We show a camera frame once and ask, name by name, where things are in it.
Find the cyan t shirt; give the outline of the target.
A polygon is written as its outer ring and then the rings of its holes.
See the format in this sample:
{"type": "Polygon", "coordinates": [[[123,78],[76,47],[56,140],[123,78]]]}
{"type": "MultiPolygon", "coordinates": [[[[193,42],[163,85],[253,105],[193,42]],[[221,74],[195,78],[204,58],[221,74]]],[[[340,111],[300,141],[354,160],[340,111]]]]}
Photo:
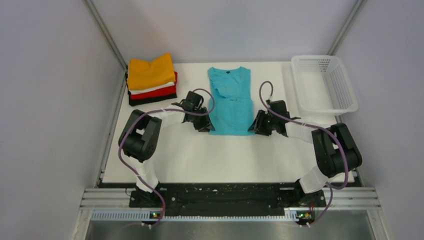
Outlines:
{"type": "Polygon", "coordinates": [[[209,114],[212,136],[252,136],[248,129],[254,121],[251,98],[251,70],[245,67],[207,71],[215,107],[209,114]]]}

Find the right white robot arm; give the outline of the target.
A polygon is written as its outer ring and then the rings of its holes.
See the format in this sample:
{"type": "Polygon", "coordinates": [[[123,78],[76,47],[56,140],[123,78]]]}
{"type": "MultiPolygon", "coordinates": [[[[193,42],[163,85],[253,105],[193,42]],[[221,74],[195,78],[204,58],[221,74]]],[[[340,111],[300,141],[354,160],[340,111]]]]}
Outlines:
{"type": "Polygon", "coordinates": [[[321,190],[338,174],[349,178],[349,171],[359,167],[362,155],[344,123],[329,127],[301,121],[291,117],[283,100],[267,100],[266,110],[259,110],[249,132],[270,136],[277,132],[288,138],[295,138],[312,144],[316,166],[297,180],[299,189],[293,192],[293,200],[299,206],[307,206],[314,198],[314,192],[321,190]]]}

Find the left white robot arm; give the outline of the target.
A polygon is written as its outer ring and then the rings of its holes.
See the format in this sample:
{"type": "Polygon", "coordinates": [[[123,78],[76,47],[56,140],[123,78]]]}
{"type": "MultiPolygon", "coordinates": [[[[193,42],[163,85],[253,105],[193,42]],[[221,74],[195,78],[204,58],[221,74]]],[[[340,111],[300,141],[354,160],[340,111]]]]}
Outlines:
{"type": "Polygon", "coordinates": [[[159,180],[150,160],[157,149],[161,130],[183,123],[191,123],[201,133],[214,130],[210,114],[216,101],[214,97],[210,99],[212,106],[207,108],[204,97],[195,89],[189,91],[186,98],[168,107],[131,112],[118,139],[118,157],[137,178],[136,188],[142,191],[141,200],[147,206],[156,206],[161,198],[156,189],[159,180]]]}

